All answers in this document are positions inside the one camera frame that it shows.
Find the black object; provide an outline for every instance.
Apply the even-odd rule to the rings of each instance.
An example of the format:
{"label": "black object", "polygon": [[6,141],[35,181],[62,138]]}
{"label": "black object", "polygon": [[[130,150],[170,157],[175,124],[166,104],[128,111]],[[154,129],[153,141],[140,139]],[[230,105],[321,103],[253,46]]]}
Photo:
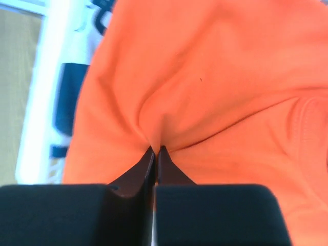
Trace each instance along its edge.
{"label": "black object", "polygon": [[269,189],[255,184],[197,186],[174,166],[166,148],[161,148],[161,181],[156,187],[158,246],[291,245]]}
{"label": "black object", "polygon": [[[162,147],[158,246],[290,246],[278,203],[255,184],[198,186]],[[151,244],[155,154],[105,184],[0,188],[0,246]]]}
{"label": "black object", "polygon": [[65,158],[68,151],[68,147],[50,146],[50,157],[51,158]]}
{"label": "black object", "polygon": [[106,31],[106,27],[101,23],[101,20],[106,12],[112,11],[115,0],[93,0],[92,3],[100,7],[100,10],[98,11],[96,18],[94,20],[94,25],[98,30],[98,32],[101,35],[104,35]]}
{"label": "black object", "polygon": [[67,63],[63,66],[56,99],[54,126],[61,133],[72,136],[76,102],[89,66],[75,63]]}
{"label": "black object", "polygon": [[154,184],[149,148],[110,185],[2,187],[0,245],[150,245]]}

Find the orange fabric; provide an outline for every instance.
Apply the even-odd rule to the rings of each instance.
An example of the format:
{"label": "orange fabric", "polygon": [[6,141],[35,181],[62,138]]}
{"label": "orange fabric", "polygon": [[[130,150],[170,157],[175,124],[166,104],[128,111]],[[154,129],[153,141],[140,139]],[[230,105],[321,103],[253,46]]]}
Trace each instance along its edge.
{"label": "orange fabric", "polygon": [[149,145],[196,183],[269,187],[294,245],[328,245],[326,6],[118,0],[64,182],[111,182]]}

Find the black plastic part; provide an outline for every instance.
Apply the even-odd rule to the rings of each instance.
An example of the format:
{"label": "black plastic part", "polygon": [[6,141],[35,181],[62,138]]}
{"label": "black plastic part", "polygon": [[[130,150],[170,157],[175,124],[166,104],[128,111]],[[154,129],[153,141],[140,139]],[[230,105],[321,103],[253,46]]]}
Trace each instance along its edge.
{"label": "black plastic part", "polygon": [[158,154],[158,183],[161,185],[195,185],[172,161],[165,146]]}
{"label": "black plastic part", "polygon": [[0,245],[150,245],[154,184],[155,154],[149,148],[109,185],[2,187]]}

